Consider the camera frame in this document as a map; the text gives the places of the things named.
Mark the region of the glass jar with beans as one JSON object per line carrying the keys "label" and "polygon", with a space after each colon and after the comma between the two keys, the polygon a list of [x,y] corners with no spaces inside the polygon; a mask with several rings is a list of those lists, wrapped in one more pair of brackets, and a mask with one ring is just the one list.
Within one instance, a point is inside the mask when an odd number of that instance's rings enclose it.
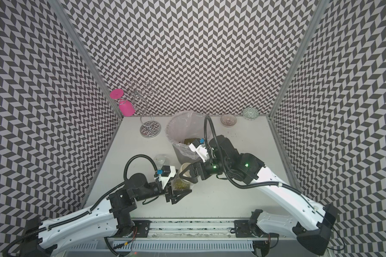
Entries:
{"label": "glass jar with beans", "polygon": [[194,183],[180,178],[180,172],[188,168],[190,163],[184,163],[180,169],[177,171],[175,178],[172,180],[172,189],[173,190],[192,190]]}
{"label": "glass jar with beans", "polygon": [[153,158],[157,168],[156,170],[161,170],[163,166],[169,166],[170,160],[165,154],[158,154]]}

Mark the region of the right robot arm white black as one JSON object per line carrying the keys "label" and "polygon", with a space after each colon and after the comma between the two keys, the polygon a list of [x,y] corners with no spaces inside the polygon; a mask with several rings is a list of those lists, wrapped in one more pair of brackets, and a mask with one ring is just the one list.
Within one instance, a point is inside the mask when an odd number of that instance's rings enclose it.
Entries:
{"label": "right robot arm white black", "polygon": [[285,236],[296,239],[306,250],[323,256],[329,249],[338,209],[305,197],[301,191],[280,179],[262,160],[251,153],[239,153],[223,135],[210,141],[195,139],[189,150],[200,157],[180,172],[180,177],[196,184],[213,175],[225,174],[235,187],[258,189],[288,215],[273,215],[261,209],[252,212],[245,226],[252,236]]}

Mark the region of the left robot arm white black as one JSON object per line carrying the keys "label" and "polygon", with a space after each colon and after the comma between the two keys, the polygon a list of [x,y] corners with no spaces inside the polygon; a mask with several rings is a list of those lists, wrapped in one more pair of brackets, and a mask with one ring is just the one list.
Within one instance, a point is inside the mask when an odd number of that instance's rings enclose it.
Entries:
{"label": "left robot arm white black", "polygon": [[138,201],[165,196],[167,202],[176,204],[192,192],[174,191],[170,182],[173,178],[173,174],[158,175],[149,183],[144,174],[136,173],[91,207],[53,220],[29,220],[24,234],[4,249],[3,256],[11,256],[10,250],[16,245],[20,246],[21,257],[50,257],[86,241],[129,236],[136,228],[130,213],[137,208]]}

